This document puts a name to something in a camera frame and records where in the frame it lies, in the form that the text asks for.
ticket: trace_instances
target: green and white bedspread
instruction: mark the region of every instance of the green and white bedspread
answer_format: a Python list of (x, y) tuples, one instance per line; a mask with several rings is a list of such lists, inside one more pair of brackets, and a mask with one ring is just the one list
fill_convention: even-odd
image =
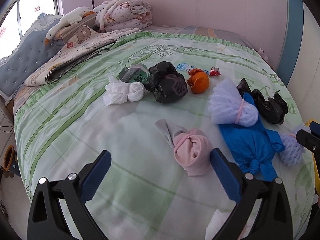
[[(109, 77), (117, 76), (124, 65), (142, 62), (151, 67), (160, 61), (175, 66), (187, 62), (207, 70), (216, 66), (221, 76), (210, 78), (204, 94), (189, 92), (173, 104), (157, 103), (148, 91), (139, 102), (103, 104)], [(280, 90), (289, 113), (284, 124), (265, 123), (267, 128), (287, 132), (302, 122), (287, 88), (254, 50), (199, 35), (138, 32), (120, 38), (110, 51), (36, 90), (17, 111), (17, 152), (29, 198), (40, 177), (64, 179), (106, 149), (112, 155), (111, 168), (86, 206), (109, 239), (204, 239), (214, 211), (230, 211), (235, 204), (213, 170), (188, 177), (154, 123), (169, 119), (187, 129), (198, 127), (233, 161), (206, 110), (213, 87), (226, 77), (235, 84), (245, 77), (251, 89), (266, 97)], [(314, 196), (312, 155), (306, 152), (293, 168), (276, 155), (273, 166), (284, 181), (297, 236), (308, 223)], [(67, 221), (79, 237), (70, 216)]]

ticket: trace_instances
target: blue gripper pad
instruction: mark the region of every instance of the blue gripper pad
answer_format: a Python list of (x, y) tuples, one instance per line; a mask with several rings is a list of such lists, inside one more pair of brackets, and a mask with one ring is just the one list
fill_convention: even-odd
[(320, 124), (316, 122), (311, 122), (309, 128), (313, 133), (317, 135), (317, 137), (320, 137)]
[(210, 162), (229, 199), (234, 200), (238, 204), (241, 199), (241, 185), (239, 179), (237, 179), (233, 174), (232, 170), (234, 169), (231, 166), (236, 164), (229, 163), (229, 161), (218, 148), (215, 148), (211, 151)]
[(107, 174), (111, 166), (111, 154), (104, 150), (99, 161), (92, 167), (88, 175), (81, 184), (80, 200), (84, 204), (88, 200), (92, 200), (97, 192), (104, 176)]

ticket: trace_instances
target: lavender yarn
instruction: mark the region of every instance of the lavender yarn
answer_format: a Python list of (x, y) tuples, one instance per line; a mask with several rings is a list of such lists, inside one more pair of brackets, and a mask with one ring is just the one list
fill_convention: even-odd
[(309, 127), (304, 124), (298, 125), (292, 134), (279, 133), (282, 143), (284, 144), (284, 151), (279, 153), (280, 160), (288, 167), (292, 167), (300, 163), (302, 154), (305, 153), (305, 148), (299, 144), (295, 138), (299, 130), (310, 131)]
[[(209, 100), (208, 111), (213, 124), (236, 123), (236, 118), (242, 103), (236, 85), (230, 78), (220, 82), (214, 89)], [(244, 101), (238, 124), (250, 127), (258, 120), (258, 110)]]

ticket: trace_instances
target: crumpled black plastic bag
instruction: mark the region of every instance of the crumpled black plastic bag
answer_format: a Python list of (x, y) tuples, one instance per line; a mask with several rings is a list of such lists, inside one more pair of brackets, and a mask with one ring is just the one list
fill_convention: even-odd
[(183, 75), (170, 62), (159, 62), (149, 68), (149, 74), (144, 87), (153, 93), (159, 103), (173, 103), (188, 93)]
[(243, 78), (237, 89), (241, 96), (245, 92), (249, 93), (259, 111), (259, 113), (270, 123), (282, 124), (284, 122), (284, 115), (288, 113), (288, 104), (279, 95), (279, 91), (275, 92), (273, 98), (264, 99), (264, 96), (258, 89), (250, 90), (245, 78)]

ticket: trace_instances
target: gray tufted headboard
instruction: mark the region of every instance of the gray tufted headboard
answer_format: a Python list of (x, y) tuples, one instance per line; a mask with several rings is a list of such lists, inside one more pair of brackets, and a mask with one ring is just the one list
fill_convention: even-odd
[(41, 15), (27, 30), (14, 52), (0, 60), (0, 95), (5, 99), (5, 105), (20, 85), (63, 47), (62, 40), (53, 39), (44, 45), (48, 30), (61, 17)]

